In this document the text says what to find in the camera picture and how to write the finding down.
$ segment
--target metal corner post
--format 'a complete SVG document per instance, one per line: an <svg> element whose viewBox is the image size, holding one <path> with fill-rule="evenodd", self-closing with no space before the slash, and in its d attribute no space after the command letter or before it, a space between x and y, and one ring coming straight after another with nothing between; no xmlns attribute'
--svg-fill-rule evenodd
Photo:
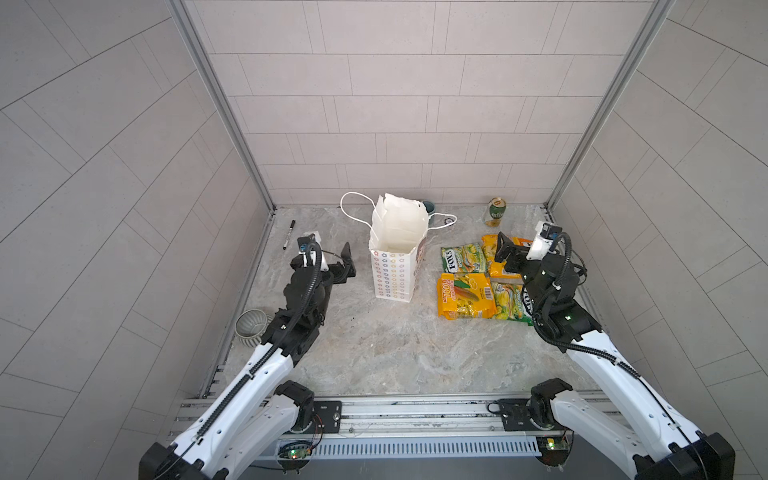
<svg viewBox="0 0 768 480"><path fill-rule="evenodd" d="M656 37L664 20L667 18L667 12L674 3L675 0L656 0L650 7L640 29L637 31L637 35L635 35L632 44L627 50L627 54L622 59L614 79L600 100L600 104L598 104L598 108L594 111L592 119L589 120L589 124L586 130L584 130L584 134L581 135L574 153L565 165L560 180L558 180L558 183L554 186L552 193L545 202L550 211L560 201L568 182L571 181L582 159L586 156L595 138L600 133L600 129L602 129L608 115L614 109L621 93L627 87L632 74L637 70L637 66L643 59L648 46Z"/></svg>
<svg viewBox="0 0 768 480"><path fill-rule="evenodd" d="M274 212L275 203L272 201L270 192L266 188L266 184L259 173L256 161L253 159L253 155L243 137L243 132L241 132L240 128L237 126L237 121L232 113L229 102L227 102L227 96L224 94L221 83L214 72L214 67L210 64L210 59L205 53L203 44L200 42L200 37L197 35L197 31L192 24L184 0L166 0L166 3L168 5L168 10L170 11L170 16L173 17L176 26L179 28L181 37L187 45L187 49L197 67L197 71L200 72L203 83L213 99L216 109L221 113L221 120L224 122L224 127L227 129L227 133L230 135L230 138L237 149L237 153L239 153L240 158L243 159L248 174L253 178L253 181L256 182L256 186L267 207L271 212Z"/></svg>

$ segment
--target yellow candy bag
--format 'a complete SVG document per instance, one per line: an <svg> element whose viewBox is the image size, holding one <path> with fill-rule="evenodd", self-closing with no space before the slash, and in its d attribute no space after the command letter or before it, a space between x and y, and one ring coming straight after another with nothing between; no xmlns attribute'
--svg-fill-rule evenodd
<svg viewBox="0 0 768 480"><path fill-rule="evenodd" d="M446 319L492 318L491 282L483 273L443 273L437 281L437 313Z"/></svg>
<svg viewBox="0 0 768 480"><path fill-rule="evenodd" d="M531 299L528 294L523 294L522 285L512 285L510 283L491 282L493 290L493 300L496 303L495 319L514 320L516 322L525 322L533 325L533 319L528 312L531 309Z"/></svg>
<svg viewBox="0 0 768 480"><path fill-rule="evenodd" d="M506 260L501 263L493 261L493 257L496 256L496 240L498 240L498 235L482 236L482 252L485 255L485 261L488 263L488 275L498 282L519 283L522 285L523 279L519 274L504 271L504 265L507 264ZM530 247L533 241L512 237L512 243L520 247Z"/></svg>

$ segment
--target tiled wall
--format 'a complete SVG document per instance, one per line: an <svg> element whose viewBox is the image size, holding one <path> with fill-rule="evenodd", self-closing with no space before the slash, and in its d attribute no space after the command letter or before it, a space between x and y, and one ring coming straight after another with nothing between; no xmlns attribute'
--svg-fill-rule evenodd
<svg viewBox="0 0 768 480"><path fill-rule="evenodd" d="M744 478L768 478L766 25L678 0L554 209L611 338Z"/></svg>
<svg viewBox="0 0 768 480"><path fill-rule="evenodd" d="M547 200L650 3L186 5L273 199L291 205L348 190Z"/></svg>
<svg viewBox="0 0 768 480"><path fill-rule="evenodd" d="M0 5L0 477L132 478L267 216L162 0Z"/></svg>

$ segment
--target robotic arm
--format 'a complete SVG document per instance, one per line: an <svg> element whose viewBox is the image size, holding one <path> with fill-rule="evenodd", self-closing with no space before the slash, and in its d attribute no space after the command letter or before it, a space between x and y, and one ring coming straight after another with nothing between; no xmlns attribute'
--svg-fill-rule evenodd
<svg viewBox="0 0 768 480"><path fill-rule="evenodd" d="M528 420L542 430L558 424L572 429L630 478L731 479L735 453L728 442L718 433L704 435L675 410L618 352L600 323L576 303L576 287L587 270L571 261L575 252L568 235L545 222L537 225L537 231L530 247L514 245L499 233L495 260L506 262L506 271L523 278L523 300L537 334L597 382L632 430L591 408L561 379L531 389ZM139 464L140 480L238 478L284 432L306 432L320 423L314 394L294 382L280 383L317 338L333 284L345 283L356 271L349 244L342 250L341 263L326 266L315 240L299 238L302 253L291 262L294 273L283 290L286 309L277 312L237 379L170 447L158 443L150 447ZM497 404L504 408L502 401ZM281 463L284 459L295 465L316 446L294 444L281 450Z"/></svg>

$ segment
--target gray stone surface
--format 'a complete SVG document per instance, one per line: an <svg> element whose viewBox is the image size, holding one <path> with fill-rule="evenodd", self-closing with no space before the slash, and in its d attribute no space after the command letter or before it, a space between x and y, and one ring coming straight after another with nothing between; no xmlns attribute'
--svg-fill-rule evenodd
<svg viewBox="0 0 768 480"><path fill-rule="evenodd" d="M372 208L347 210L369 219ZM247 308L274 313L285 306L283 287L293 272L289 262L303 232L319 230L323 249L337 253L349 241L357 267L357 277L333 287L326 324L289 378L319 396L523 391L555 376L576 389L597 389L581 367L524 323L437 316L440 247L479 242L482 235L497 233L482 222L484 210L438 206L438 211L457 215L458 222L430 230L413 299L400 303L374 297L365 225L339 208L279 209ZM510 206L501 229L530 238L543 219L540 207ZM289 249L283 250L291 220L296 227ZM225 369L228 380L252 351L235 339Z"/></svg>

